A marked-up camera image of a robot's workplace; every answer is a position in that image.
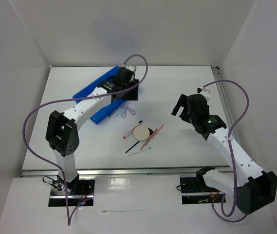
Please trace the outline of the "mint green tweezers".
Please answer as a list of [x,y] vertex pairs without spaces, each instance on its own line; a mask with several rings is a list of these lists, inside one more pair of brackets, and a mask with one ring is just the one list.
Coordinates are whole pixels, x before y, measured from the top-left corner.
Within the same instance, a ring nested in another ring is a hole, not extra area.
[[123,109],[116,110],[114,113],[110,115],[110,117],[118,117],[123,113]]

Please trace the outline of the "round cream powder puff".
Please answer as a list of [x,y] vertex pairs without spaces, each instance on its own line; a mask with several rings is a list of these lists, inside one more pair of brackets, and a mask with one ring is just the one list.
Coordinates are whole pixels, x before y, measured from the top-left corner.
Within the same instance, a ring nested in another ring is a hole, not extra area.
[[139,125],[133,131],[133,137],[139,142],[145,142],[150,136],[149,128]]

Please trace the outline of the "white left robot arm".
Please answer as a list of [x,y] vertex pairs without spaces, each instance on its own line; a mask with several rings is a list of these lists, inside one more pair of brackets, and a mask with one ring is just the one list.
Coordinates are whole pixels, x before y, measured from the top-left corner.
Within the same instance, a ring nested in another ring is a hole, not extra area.
[[136,85],[139,80],[135,78],[135,73],[135,66],[114,67],[75,94],[73,107],[61,113],[53,111],[50,114],[45,138],[60,166],[57,178],[65,193],[72,195],[78,190],[79,174],[74,153],[80,143],[79,129],[94,115],[106,118],[113,112],[112,107],[118,100],[137,100],[138,88],[109,95]]

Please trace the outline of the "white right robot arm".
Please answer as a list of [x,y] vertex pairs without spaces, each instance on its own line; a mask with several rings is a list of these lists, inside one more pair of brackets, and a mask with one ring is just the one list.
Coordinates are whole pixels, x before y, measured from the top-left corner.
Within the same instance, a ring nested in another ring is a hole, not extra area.
[[236,206],[245,215],[251,214],[275,200],[277,175],[266,172],[256,164],[246,151],[231,136],[225,122],[209,112],[207,89],[197,94],[180,95],[172,115],[183,108],[181,120],[192,124],[195,131],[210,143],[225,159],[234,175],[219,172],[213,166],[206,166],[196,172],[195,188],[203,192],[219,190],[236,201]]

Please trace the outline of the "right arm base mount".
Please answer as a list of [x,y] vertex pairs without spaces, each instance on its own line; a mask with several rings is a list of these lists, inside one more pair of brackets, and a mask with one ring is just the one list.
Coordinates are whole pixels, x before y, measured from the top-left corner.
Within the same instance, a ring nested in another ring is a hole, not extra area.
[[199,169],[194,176],[181,177],[180,184],[176,189],[181,192],[182,204],[208,204],[221,203],[222,193],[212,187],[208,187],[203,180],[203,175],[215,169],[215,167],[207,166]]

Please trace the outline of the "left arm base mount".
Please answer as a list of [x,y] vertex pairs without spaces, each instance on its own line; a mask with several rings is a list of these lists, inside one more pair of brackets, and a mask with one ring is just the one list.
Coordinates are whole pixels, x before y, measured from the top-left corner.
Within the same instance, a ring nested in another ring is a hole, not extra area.
[[[49,196],[49,207],[65,207],[65,187],[58,178],[44,176],[43,183],[51,186]],[[94,179],[81,179],[76,181],[71,188],[67,189],[68,206],[74,207],[78,204],[80,206],[93,206],[94,200]]]

